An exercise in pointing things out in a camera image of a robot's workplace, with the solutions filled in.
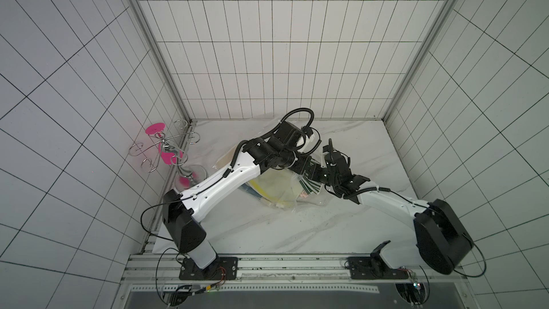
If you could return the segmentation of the green white striped towel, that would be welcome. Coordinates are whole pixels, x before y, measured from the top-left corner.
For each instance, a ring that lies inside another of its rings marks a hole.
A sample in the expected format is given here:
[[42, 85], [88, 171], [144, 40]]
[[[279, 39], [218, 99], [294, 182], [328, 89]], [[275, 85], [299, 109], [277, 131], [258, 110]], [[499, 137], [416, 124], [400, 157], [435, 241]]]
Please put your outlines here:
[[300, 175], [298, 178], [300, 185], [306, 196], [317, 195], [322, 190], [323, 185], [317, 181], [310, 180], [305, 175]]

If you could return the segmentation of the pale yellow towel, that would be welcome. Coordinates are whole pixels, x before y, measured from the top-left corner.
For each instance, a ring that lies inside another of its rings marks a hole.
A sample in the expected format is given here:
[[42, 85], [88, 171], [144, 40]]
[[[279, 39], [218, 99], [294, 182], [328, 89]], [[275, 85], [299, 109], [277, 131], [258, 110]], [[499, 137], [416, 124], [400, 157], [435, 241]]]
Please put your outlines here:
[[282, 209], [291, 209], [303, 191], [297, 176], [290, 170], [268, 170], [246, 183], [263, 200]]

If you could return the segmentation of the clear plastic vacuum bag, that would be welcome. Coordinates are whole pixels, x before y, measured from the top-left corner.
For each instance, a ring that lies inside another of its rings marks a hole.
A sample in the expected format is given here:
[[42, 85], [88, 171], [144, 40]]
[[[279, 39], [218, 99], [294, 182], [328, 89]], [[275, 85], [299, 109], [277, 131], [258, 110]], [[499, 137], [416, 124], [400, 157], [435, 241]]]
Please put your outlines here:
[[329, 202], [328, 166], [317, 152], [322, 140], [313, 127], [315, 113], [300, 107], [257, 137], [244, 139], [227, 154], [226, 166], [208, 179], [201, 196], [221, 200], [244, 187], [271, 206], [291, 210]]

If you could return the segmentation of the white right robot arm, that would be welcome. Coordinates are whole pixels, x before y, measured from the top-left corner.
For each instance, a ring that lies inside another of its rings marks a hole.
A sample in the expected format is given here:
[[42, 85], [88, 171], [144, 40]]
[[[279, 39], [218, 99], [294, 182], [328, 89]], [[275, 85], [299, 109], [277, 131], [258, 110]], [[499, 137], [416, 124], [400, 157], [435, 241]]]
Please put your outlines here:
[[450, 275], [473, 250], [470, 234], [446, 201], [406, 197], [354, 174], [349, 158], [330, 145], [323, 147], [323, 157], [322, 163], [310, 160], [303, 167], [306, 179], [325, 185], [335, 197], [379, 210], [409, 228], [405, 239], [385, 241], [371, 253], [385, 266], [429, 267]]

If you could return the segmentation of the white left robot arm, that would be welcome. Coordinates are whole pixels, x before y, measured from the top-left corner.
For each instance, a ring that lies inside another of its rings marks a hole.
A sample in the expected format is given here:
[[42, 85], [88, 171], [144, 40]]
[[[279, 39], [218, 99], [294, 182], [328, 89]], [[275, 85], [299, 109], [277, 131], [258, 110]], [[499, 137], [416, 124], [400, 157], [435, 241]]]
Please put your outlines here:
[[268, 170], [304, 175], [320, 143], [319, 133], [310, 124], [297, 127], [281, 121], [262, 136], [239, 142], [230, 162], [202, 183], [181, 193], [166, 193], [162, 224], [177, 251], [204, 272], [216, 269], [219, 257], [201, 221], [229, 194]]

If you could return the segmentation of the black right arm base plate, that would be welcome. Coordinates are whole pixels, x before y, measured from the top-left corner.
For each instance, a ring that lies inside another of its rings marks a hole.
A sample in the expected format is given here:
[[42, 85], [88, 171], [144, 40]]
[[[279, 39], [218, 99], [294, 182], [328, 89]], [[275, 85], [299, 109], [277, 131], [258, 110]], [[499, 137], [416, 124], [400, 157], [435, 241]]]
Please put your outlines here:
[[344, 267], [350, 271], [352, 280], [407, 280], [409, 274], [401, 269], [391, 269], [380, 256], [381, 250], [389, 244], [379, 244], [369, 256], [348, 257]]

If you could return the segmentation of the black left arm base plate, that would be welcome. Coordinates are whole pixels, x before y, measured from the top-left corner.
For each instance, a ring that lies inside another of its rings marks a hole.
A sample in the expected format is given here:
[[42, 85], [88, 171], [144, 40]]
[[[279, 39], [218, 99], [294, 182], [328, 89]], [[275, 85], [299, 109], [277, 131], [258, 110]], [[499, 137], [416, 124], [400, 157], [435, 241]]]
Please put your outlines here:
[[212, 264], [205, 269], [197, 266], [193, 259], [186, 257], [182, 262], [180, 280], [235, 280], [238, 271], [237, 257], [217, 257]]

